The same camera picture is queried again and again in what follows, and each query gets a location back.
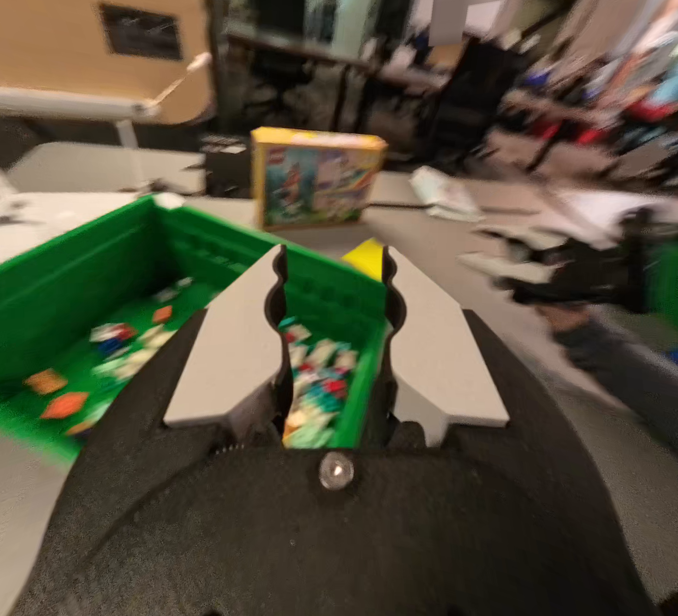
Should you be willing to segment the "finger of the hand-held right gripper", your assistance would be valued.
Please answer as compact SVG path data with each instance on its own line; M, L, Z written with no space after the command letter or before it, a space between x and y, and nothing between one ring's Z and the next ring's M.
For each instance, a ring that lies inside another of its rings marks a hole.
M580 237L573 237L550 228L481 224L473 232L488 239L504 242L507 253L585 253L614 248L609 243L591 244Z
M535 262L514 262L506 257L495 257L485 253L463 253L457 261L465 267L493 279L504 279L544 284L550 282L557 268Z

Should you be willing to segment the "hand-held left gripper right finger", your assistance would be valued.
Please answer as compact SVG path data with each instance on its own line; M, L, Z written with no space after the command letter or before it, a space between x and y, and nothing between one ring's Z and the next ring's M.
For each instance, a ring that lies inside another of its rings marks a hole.
M386 337L374 383L374 445L414 424L424 447L456 427L504 429L509 413L460 304L393 247L382 252Z

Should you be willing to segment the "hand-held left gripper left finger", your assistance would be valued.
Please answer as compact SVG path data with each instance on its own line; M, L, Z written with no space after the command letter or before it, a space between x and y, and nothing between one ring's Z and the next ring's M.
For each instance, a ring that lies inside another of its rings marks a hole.
M165 410L167 427L217 425L243 442L292 401L286 313L287 251L274 245L211 300Z

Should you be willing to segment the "pile of toy bricks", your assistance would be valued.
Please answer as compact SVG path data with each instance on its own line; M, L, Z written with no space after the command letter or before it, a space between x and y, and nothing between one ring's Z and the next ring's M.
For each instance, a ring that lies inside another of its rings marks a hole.
M40 427L52 426L60 439L83 440L119 392L152 360L180 328L180 315L199 306L191 278L162 290L133 313L91 329L87 340L61 361L21 383L22 400L30 404ZM329 446L352 399L361 352L351 341L322 339L308 329L309 319L284 318L280 331L289 346L293 401L284 423L287 449Z

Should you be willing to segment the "person's right forearm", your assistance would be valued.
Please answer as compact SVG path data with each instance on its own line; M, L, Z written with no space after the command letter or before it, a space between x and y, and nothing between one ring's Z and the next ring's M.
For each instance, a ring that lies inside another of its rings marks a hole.
M677 451L677 366L606 327L588 307L540 306L555 341L573 366L630 408Z

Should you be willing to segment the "yellow toy set box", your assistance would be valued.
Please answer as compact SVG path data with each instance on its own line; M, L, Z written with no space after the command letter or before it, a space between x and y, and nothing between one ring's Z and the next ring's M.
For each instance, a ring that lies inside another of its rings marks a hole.
M357 223L387 143L378 136L259 127L250 133L251 193L260 228Z

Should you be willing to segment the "instruction booklet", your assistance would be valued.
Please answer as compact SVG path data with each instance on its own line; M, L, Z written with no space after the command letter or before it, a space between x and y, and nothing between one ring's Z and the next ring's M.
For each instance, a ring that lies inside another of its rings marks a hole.
M431 217L455 222L479 223L484 214L463 183L427 165L409 177L414 195Z

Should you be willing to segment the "yellow sticky note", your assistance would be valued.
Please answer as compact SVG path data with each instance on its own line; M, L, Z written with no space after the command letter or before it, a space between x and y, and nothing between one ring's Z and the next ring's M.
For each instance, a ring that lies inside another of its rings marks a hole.
M384 246L371 238L350 250L341 260L359 273L382 282L383 252Z

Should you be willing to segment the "black office chair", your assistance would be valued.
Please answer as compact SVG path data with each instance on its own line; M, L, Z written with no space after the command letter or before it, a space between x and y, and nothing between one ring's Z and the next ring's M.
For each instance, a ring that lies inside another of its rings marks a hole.
M448 154L460 160L481 146L526 67L524 54L472 37L436 98L425 139L431 160Z

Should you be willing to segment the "brown table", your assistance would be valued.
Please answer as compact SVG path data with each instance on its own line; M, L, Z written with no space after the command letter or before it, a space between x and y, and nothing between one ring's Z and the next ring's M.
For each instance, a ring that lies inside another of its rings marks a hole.
M420 90L425 94L437 94L452 77L451 72L436 73L411 67L399 68L391 64L383 66L374 61L364 61L356 55L336 51L331 44L318 43L295 36L260 32L248 24L235 22L227 24L221 32L221 39L228 45L237 45L252 50L288 53L318 64L339 66L341 68L340 83L333 117L330 121L330 131L339 131L340 129L351 70L360 72L365 77L352 126L353 133L361 133L367 126L371 107L377 99L378 89L381 85Z

